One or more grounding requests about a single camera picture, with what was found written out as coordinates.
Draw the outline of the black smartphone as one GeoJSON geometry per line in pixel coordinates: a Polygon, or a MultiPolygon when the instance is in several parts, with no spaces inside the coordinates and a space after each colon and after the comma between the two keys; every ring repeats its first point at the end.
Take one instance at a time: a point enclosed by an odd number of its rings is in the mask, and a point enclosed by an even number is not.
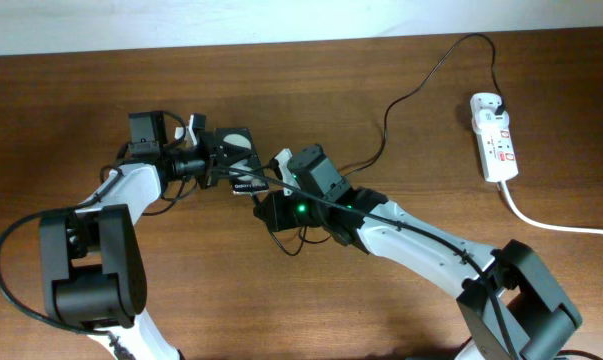
{"type": "MultiPolygon", "coordinates": [[[[263,175],[261,161],[247,128],[217,128],[214,135],[219,151],[217,163],[220,166],[263,175]]],[[[269,184],[259,178],[236,172],[230,172],[228,177],[234,195],[253,195],[269,190],[269,184]]]]}

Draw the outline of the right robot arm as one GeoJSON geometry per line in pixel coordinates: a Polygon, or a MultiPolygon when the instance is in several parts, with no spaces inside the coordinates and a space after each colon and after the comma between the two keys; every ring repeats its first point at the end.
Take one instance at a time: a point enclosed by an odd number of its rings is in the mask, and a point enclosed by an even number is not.
{"type": "Polygon", "coordinates": [[[343,246],[392,260],[455,299],[470,331],[460,359],[552,359],[583,320],[529,246],[475,243],[405,212],[387,196],[353,188],[319,145],[282,150],[268,166],[279,190],[254,214],[270,232],[320,227],[343,246]]]}

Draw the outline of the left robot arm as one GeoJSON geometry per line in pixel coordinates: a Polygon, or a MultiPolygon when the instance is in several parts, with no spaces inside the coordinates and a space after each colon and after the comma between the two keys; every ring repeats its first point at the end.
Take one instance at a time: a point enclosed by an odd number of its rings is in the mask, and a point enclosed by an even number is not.
{"type": "Polygon", "coordinates": [[[114,359],[179,359],[146,308],[147,279],[135,224],[169,183],[205,179],[215,157],[206,117],[194,113],[168,141],[166,111],[130,115],[131,141],[76,210],[42,218],[44,305],[114,359]]]}

